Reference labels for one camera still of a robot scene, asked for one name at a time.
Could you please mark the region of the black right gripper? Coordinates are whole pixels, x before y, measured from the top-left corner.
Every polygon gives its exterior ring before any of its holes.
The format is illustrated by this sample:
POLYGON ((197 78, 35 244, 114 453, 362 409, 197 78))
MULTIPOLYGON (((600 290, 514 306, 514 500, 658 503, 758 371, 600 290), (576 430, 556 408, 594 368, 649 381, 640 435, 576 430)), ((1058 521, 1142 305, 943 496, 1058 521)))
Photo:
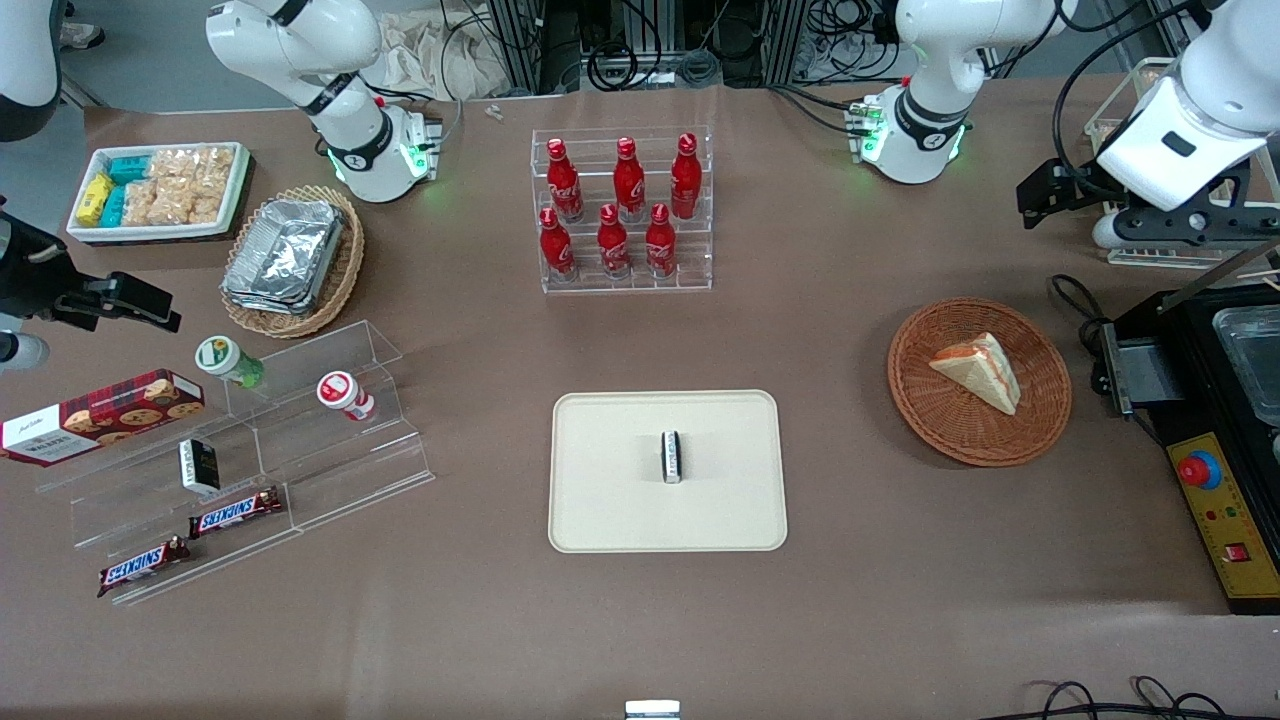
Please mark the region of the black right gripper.
POLYGON ((40 318, 95 332, 102 319, 127 319, 168 333, 180 329, 173 296, 124 272, 91 279, 79 272, 55 236, 4 213, 1 219, 1 313, 40 318), (99 299, 84 299, 82 292, 99 299), (161 319, 145 311, 169 311, 161 319))

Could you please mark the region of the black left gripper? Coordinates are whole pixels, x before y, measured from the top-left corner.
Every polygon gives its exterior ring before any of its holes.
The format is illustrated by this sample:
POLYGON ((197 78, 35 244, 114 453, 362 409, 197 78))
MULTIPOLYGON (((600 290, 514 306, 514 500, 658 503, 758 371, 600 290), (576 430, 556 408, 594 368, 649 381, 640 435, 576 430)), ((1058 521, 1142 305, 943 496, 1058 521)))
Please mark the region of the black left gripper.
MULTIPOLYGON (((1252 170, 1234 165, 1196 191, 1189 200, 1162 210, 1128 190, 1119 210, 1105 218, 1106 249, 1245 249, 1277 237, 1276 202, 1251 201, 1252 170)), ((1071 167, 1051 158, 1039 178, 1018 184, 1021 225, 1033 231, 1062 208, 1088 208, 1111 201, 1111 179, 1097 159, 1071 167)))

